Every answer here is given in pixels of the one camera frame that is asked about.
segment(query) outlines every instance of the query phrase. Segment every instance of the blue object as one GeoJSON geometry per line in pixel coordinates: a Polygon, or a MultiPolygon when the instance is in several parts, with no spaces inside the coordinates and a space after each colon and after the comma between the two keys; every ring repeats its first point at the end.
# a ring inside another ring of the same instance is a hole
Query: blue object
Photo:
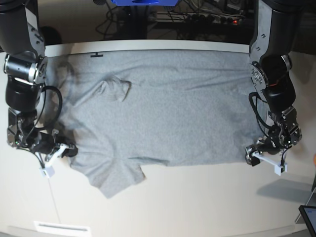
{"type": "Polygon", "coordinates": [[[175,6],[178,0],[111,0],[117,6],[175,6]]]}

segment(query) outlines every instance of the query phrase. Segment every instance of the white table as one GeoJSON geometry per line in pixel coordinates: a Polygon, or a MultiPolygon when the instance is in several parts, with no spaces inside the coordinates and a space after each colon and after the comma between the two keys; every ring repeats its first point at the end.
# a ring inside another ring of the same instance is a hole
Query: white table
{"type": "MultiPolygon", "coordinates": [[[[175,40],[120,40],[49,46],[48,56],[136,49],[248,51],[247,45],[175,40]]],[[[56,162],[48,182],[32,154],[6,144],[6,75],[0,73],[0,232],[34,230],[33,221],[89,226],[94,237],[280,236],[294,225],[315,175],[316,57],[292,54],[298,122],[303,139],[287,156],[281,177],[262,163],[191,167],[144,166],[147,180],[106,199],[86,177],[56,162]]]]}

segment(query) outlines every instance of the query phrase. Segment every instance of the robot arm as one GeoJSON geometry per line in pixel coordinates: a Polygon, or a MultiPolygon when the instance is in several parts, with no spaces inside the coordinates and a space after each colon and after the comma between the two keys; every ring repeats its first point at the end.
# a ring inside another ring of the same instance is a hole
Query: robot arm
{"type": "Polygon", "coordinates": [[[51,163],[57,157],[75,156],[76,146],[53,129],[62,107],[62,96],[53,86],[45,85],[46,66],[44,39],[38,30],[37,17],[26,7],[25,0],[0,0],[0,45],[7,53],[4,72],[8,75],[5,100],[9,106],[7,139],[10,146],[46,154],[39,159],[44,175],[54,171],[51,163]],[[42,92],[58,95],[59,108],[52,122],[38,128],[36,107],[42,92]],[[51,134],[43,130],[53,129],[51,134]]]}
{"type": "Polygon", "coordinates": [[[258,124],[268,132],[264,132],[265,140],[260,139],[246,148],[246,160],[252,166],[259,164],[260,160],[268,161],[275,166],[279,175],[286,171],[284,157],[280,163],[274,163],[261,154],[285,153],[302,138],[296,110],[292,106],[296,95],[289,76],[292,63],[288,53],[292,49],[305,4],[303,0],[256,0],[256,28],[249,58],[251,79],[257,92],[249,95],[249,101],[258,124]],[[253,98],[268,104],[273,126],[268,126],[258,117],[253,98]]]}

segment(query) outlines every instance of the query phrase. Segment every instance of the white plastic bracket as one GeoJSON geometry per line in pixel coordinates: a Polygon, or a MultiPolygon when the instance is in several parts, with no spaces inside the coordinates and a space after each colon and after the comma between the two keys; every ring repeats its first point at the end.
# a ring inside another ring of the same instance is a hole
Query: white plastic bracket
{"type": "Polygon", "coordinates": [[[68,149],[66,144],[60,144],[59,149],[51,156],[50,160],[45,164],[44,168],[39,169],[43,177],[51,178],[55,174],[53,163],[59,158],[63,152],[68,149]]]}
{"type": "Polygon", "coordinates": [[[281,162],[276,162],[272,159],[269,159],[261,154],[259,154],[259,152],[254,152],[253,154],[251,154],[253,157],[256,157],[260,160],[264,160],[265,162],[273,165],[275,167],[275,173],[279,176],[281,176],[282,174],[282,169],[284,168],[284,172],[287,172],[287,163],[284,163],[284,167],[281,166],[281,162]]]}

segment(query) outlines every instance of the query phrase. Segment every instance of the gray t-shirt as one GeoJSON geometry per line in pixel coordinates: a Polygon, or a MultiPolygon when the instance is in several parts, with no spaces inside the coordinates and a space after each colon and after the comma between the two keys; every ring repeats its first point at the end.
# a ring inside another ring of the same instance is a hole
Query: gray t-shirt
{"type": "MultiPolygon", "coordinates": [[[[106,197],[143,181],[141,165],[245,162],[244,147],[261,135],[247,54],[100,54],[50,58],[47,84],[63,94],[59,125],[79,149],[70,167],[106,197]]],[[[48,101],[52,111],[57,100],[48,101]]]]}

